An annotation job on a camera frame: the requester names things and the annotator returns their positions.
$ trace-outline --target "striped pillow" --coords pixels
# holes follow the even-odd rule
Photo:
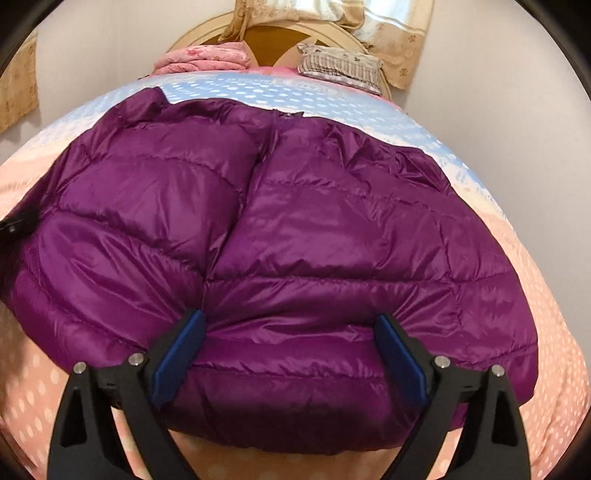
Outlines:
[[[373,55],[307,43],[298,43],[298,48],[302,52],[298,72],[303,76],[381,95],[379,69],[382,61]]]

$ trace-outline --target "shiny nylon fabric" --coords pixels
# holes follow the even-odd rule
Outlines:
[[[28,208],[41,223],[4,300],[62,368],[118,364],[205,312],[170,428],[283,452],[400,445],[418,412],[375,349],[380,312],[433,354],[503,365],[521,403],[533,394],[519,279],[418,149],[145,89],[68,147],[15,211]]]

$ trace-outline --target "wooden headboard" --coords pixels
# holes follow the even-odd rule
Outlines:
[[[228,13],[206,21],[186,32],[169,51],[190,45],[217,44],[231,20],[232,13]],[[257,25],[246,30],[244,41],[250,48],[254,66],[260,67],[297,67],[301,58],[297,44],[301,41],[368,53],[359,40],[331,22],[277,21]],[[384,98],[390,100],[390,88],[383,73],[380,87]]]

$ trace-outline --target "floral curtain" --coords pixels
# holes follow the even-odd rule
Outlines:
[[[220,42],[242,39],[247,28],[278,20],[330,21],[350,31],[383,62],[388,82],[411,84],[434,0],[236,0]]]
[[[21,46],[0,77],[0,134],[39,106],[36,58],[34,35]]]

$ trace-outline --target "pink blanket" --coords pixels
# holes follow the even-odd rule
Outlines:
[[[244,42],[196,45],[169,51],[154,64],[152,75],[201,72],[204,70],[246,70],[251,59]]]

